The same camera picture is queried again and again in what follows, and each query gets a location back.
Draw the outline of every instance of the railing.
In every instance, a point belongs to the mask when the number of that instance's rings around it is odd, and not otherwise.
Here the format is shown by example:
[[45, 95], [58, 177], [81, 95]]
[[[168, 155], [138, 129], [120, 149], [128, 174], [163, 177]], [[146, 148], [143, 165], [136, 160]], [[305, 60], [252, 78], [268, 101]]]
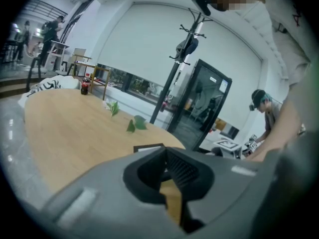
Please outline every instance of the railing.
[[21, 13], [40, 14], [51, 19], [56, 19], [59, 16], [66, 16], [67, 13], [46, 3], [41, 0], [29, 0], [29, 2], [24, 6]]

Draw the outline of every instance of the white t-shirt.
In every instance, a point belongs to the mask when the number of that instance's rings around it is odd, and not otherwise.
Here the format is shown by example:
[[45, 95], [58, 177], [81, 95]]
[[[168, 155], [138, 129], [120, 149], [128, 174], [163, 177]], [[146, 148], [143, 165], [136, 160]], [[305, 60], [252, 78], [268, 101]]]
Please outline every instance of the white t-shirt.
[[273, 39], [286, 64], [290, 85], [299, 82], [316, 56], [319, 45], [304, 15], [292, 0], [266, 0]]

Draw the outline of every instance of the gray t-shirt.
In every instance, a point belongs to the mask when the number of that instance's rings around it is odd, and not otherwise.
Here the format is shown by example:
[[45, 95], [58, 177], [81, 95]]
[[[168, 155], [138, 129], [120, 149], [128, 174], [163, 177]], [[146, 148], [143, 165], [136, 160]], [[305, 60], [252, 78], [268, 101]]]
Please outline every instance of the gray t-shirt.
[[271, 112], [265, 112], [266, 130], [271, 130], [274, 127], [280, 113], [282, 104], [272, 100]]

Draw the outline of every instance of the chair backrest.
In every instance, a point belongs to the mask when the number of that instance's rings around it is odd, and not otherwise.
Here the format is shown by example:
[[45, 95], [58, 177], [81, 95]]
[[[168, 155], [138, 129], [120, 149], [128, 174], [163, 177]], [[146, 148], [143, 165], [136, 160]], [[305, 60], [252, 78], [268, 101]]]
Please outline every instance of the chair backrest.
[[[86, 49], [75, 48], [73, 54], [84, 56]], [[77, 60], [84, 61], [84, 58], [78, 57]], [[72, 55], [69, 58], [68, 64], [72, 64], [75, 61], [75, 56]]]

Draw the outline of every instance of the white table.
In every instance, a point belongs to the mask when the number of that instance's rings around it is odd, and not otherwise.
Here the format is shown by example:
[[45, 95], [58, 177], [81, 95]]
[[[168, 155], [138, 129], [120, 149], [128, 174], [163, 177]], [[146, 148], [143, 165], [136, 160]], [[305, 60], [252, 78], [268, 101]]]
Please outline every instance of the white table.
[[[46, 59], [46, 62], [45, 62], [45, 65], [44, 67], [47, 68], [48, 66], [48, 63], [50, 62], [50, 57], [57, 57], [57, 58], [60, 58], [60, 65], [62, 64], [63, 62], [63, 57], [64, 57], [64, 52], [65, 52], [65, 49], [68, 48], [69, 46], [67, 46], [66, 44], [64, 43], [61, 43], [61, 42], [56, 42], [56, 41], [51, 41], [52, 42], [52, 48], [51, 50], [49, 51], [49, 54], [48, 54], [48, 57]], [[62, 54], [56, 54], [56, 53], [52, 53], [52, 51], [57, 48], [57, 49], [60, 49], [62, 50]]]

